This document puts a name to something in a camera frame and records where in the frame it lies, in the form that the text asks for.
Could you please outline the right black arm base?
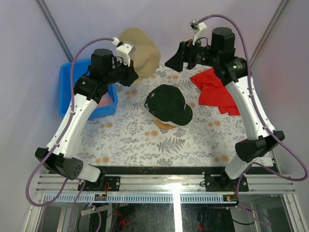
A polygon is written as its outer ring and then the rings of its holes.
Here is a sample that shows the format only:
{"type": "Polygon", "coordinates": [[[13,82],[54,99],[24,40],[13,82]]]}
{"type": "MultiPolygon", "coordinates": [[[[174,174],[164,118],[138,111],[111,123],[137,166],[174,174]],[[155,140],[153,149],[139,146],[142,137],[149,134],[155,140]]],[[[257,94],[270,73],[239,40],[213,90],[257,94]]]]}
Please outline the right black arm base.
{"type": "Polygon", "coordinates": [[[239,178],[230,179],[227,174],[206,174],[206,191],[209,192],[248,192],[247,179],[243,177],[239,183],[239,178]]]}

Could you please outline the wooden hat stand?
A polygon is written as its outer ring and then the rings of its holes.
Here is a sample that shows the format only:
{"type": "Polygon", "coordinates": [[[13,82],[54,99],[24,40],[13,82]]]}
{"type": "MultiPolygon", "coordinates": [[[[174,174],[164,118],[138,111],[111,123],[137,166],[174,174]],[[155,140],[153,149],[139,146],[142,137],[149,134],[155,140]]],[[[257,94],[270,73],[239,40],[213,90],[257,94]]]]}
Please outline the wooden hat stand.
{"type": "Polygon", "coordinates": [[[171,130],[171,129],[176,127],[176,126],[173,126],[169,123],[162,122],[156,117],[154,117],[154,123],[161,130],[171,130]]]}

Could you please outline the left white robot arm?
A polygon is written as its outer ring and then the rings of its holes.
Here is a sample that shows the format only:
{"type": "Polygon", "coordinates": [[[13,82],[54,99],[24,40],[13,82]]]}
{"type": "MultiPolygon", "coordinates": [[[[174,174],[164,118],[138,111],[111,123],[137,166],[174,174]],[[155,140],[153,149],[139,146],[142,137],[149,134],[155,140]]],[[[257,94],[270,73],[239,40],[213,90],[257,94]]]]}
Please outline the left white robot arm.
{"type": "Polygon", "coordinates": [[[135,47],[124,43],[115,52],[108,49],[93,52],[87,72],[76,80],[71,90],[73,99],[53,139],[35,152],[46,169],[70,180],[89,181],[90,187],[97,191],[105,187],[106,179],[101,171],[74,158],[73,147],[109,86],[114,83],[130,86],[137,80],[131,59],[134,51],[135,47]]]}

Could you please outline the dark green cap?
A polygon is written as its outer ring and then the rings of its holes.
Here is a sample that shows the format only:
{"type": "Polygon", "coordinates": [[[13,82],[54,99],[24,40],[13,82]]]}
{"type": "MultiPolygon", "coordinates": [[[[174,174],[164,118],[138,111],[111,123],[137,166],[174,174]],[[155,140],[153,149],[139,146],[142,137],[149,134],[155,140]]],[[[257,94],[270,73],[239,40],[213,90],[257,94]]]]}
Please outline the dark green cap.
{"type": "Polygon", "coordinates": [[[146,97],[144,107],[160,121],[170,121],[178,126],[189,124],[193,117],[182,92],[172,85],[162,84],[153,89],[146,97]]]}

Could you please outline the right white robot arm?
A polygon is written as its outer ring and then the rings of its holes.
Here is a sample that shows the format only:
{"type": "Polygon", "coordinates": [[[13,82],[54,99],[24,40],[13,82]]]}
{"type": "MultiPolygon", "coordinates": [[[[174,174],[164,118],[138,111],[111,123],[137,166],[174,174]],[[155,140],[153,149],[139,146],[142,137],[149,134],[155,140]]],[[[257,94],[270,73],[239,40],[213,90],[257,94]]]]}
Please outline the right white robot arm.
{"type": "Polygon", "coordinates": [[[182,72],[187,63],[190,70],[197,64],[212,67],[215,75],[231,94],[242,117],[247,138],[236,143],[236,155],[225,167],[226,175],[220,178],[224,190],[237,186],[237,178],[257,158],[264,156],[285,138],[283,131],[276,130],[268,121],[259,100],[255,101],[259,113],[256,113],[252,97],[255,94],[253,79],[248,78],[246,60],[235,56],[235,34],[226,27],[212,31],[211,44],[202,46],[197,38],[180,42],[179,48],[165,66],[182,72]]]}

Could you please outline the khaki cap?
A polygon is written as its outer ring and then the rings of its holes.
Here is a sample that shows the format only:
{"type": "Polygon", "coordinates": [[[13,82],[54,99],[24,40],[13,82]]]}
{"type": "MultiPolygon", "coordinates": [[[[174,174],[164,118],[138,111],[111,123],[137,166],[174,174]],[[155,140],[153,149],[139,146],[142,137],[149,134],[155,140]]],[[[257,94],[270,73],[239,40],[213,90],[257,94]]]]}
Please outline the khaki cap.
{"type": "Polygon", "coordinates": [[[133,68],[138,78],[132,85],[137,85],[143,79],[154,75],[159,67],[161,54],[150,36],[140,28],[131,27],[120,34],[119,40],[133,44],[135,47],[135,51],[130,57],[133,60],[133,68]]]}

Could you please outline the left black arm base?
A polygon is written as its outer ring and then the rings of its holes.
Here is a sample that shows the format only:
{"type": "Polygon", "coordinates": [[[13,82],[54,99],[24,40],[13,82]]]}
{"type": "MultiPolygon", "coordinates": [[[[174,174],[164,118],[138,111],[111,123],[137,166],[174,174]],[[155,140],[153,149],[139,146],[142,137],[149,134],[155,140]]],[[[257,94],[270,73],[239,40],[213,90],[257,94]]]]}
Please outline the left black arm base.
{"type": "Polygon", "coordinates": [[[85,182],[83,191],[98,191],[98,192],[117,192],[120,189],[119,176],[107,176],[101,174],[96,182],[85,182]]]}

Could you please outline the white cap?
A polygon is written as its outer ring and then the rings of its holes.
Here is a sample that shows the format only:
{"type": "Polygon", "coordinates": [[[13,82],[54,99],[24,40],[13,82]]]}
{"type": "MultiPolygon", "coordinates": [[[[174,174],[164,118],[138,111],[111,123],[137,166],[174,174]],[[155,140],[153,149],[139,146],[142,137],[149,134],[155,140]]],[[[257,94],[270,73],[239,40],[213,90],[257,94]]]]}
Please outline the white cap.
{"type": "Polygon", "coordinates": [[[166,124],[169,124],[169,125],[171,125],[171,126],[173,126],[173,127],[176,127],[176,126],[178,126],[177,124],[175,124],[175,123],[173,123],[173,122],[165,122],[166,124]]]}

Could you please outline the red cloth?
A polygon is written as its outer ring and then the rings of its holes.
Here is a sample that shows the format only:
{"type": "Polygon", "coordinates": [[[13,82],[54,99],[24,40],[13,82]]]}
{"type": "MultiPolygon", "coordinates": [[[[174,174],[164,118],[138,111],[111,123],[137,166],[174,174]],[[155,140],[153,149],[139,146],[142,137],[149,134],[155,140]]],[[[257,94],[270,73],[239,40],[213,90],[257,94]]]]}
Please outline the red cloth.
{"type": "Polygon", "coordinates": [[[199,105],[217,107],[221,114],[240,116],[235,101],[215,75],[213,68],[192,76],[190,80],[201,91],[198,98],[199,105]]]}

